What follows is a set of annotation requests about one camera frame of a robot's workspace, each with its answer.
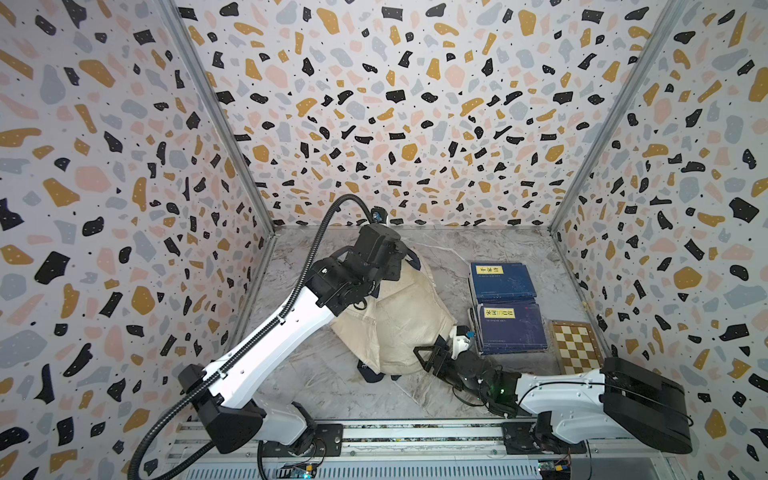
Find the beige canvas floral tote bag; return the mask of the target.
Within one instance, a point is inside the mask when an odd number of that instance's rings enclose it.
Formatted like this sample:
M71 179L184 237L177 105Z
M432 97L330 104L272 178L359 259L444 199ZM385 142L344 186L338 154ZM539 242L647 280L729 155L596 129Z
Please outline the beige canvas floral tote bag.
M413 349L448 339L457 326L438 295L429 265L419 263L414 267L404 259L399 280L383 281L365 309L350 307L330 323L358 358L357 371L368 383L419 371Z

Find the dark blue thin book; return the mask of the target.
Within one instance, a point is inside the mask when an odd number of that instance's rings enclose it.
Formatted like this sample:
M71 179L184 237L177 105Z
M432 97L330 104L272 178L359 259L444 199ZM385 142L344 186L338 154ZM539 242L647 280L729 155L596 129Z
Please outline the dark blue thin book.
M472 262L468 282L475 304L536 298L529 271L522 263Z
M533 301L479 304L469 309L483 355L544 351L548 347L539 306Z

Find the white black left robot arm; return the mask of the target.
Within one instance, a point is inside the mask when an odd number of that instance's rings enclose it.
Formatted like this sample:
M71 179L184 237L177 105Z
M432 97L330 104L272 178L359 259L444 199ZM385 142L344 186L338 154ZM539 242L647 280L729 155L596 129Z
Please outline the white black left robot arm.
M310 257L297 291L272 318L206 367L180 374L183 389L221 454L252 440L275 442L297 454L312 444L316 423L298 403L271 403L257 390L304 340L350 307L371 305L382 283L401 278L402 265L420 270L417 254L383 224L361 227L356 242L328 257Z

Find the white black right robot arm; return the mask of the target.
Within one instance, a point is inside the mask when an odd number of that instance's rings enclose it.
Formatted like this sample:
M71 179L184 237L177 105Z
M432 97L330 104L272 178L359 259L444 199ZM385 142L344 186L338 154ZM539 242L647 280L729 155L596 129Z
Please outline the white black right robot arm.
M504 369L443 338L413 349L427 373L474 397L489 413L536 420L533 443L556 453L595 439L634 438L664 453L692 452L692 419L683 387L617 357L588 372L539 376Z

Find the wooden chessboard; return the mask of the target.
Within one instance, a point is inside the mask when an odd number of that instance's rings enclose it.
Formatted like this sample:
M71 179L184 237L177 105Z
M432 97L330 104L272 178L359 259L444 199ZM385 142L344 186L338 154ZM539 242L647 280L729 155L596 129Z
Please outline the wooden chessboard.
M562 374L586 373L603 367L604 357L589 323L551 321L550 330Z

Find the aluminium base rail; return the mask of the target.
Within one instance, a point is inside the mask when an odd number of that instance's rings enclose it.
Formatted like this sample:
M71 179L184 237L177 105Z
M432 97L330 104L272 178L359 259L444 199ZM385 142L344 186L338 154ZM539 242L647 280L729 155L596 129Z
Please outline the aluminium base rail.
M534 445L536 423L469 418L319 421L310 450L291 456L251 441L211 451L185 479L682 479L671 454L629 438L590 440L557 452Z

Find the aluminium corner frame post left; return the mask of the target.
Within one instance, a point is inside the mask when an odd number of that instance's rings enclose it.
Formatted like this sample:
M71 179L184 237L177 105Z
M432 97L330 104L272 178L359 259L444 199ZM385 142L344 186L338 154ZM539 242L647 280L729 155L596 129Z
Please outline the aluminium corner frame post left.
M169 30L169 35L177 47L179 57L184 62L192 83L195 85L203 106L208 111L211 122L215 127L223 145L233 162L235 171L240 175L243 188L248 194L254 207L258 225L267 239L275 236L275 228L258 191L254 178L246 164L243 153L239 149L234 133L225 118L217 100L216 92L210 85L204 66L194 47L194 42L187 33L177 5L171 0L157 1L159 15Z

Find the aluminium corner frame post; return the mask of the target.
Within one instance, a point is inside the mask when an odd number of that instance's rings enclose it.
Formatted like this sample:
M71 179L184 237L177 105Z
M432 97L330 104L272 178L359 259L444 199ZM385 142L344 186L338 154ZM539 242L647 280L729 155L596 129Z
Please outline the aluminium corner frame post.
M671 35L673 28L684 13L684 4L685 2L683 0L669 0L664 4L664 8L651 32L650 39L646 42L644 50L641 52L637 63L628 76L627 82L617 95L616 102L609 111L605 122L597 131L596 138L587 153L585 161L582 163L578 172L573 176L573 182L567 190L565 198L559 206L552 223L548 227L549 233L553 239L556 239L556 232L564 223L569 209L578 197L580 188L587 182L590 172L598 163L603 151L606 149L606 146L612 138L613 132L633 104L633 98L640 90L643 80L653 65L653 62L661 52L664 43Z
M254 207L258 225L267 239L275 236L275 228L258 191L254 178L246 164L243 153L239 149L234 133L225 118L217 100L216 92L210 85L204 66L194 47L194 42L187 33L177 5L171 0L157 1L159 15L169 30L169 35L177 47L179 57L184 62L192 83L195 85L203 106L208 111L211 122L215 127L223 145L233 162L235 171L240 175L243 188L248 194Z

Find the aluminium corner frame post right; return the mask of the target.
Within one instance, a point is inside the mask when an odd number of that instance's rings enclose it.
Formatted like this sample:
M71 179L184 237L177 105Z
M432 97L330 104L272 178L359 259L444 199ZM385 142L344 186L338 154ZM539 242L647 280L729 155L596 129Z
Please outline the aluminium corner frame post right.
M664 4L664 8L651 32L650 39L646 42L644 50L641 52L637 63L628 76L627 82L617 95L616 102L609 111L605 122L597 131L596 138L587 153L585 161L582 163L578 172L573 176L573 182L567 190L565 198L559 206L552 223L548 227L549 233L553 239L556 239L556 232L564 223L569 209L578 197L580 188L587 182L590 172L598 163L603 151L606 149L606 146L612 138L613 132L633 104L633 98L640 90L643 80L653 65L653 62L661 52L664 43L671 35L673 28L684 13L684 4L685 2L683 0L669 0Z

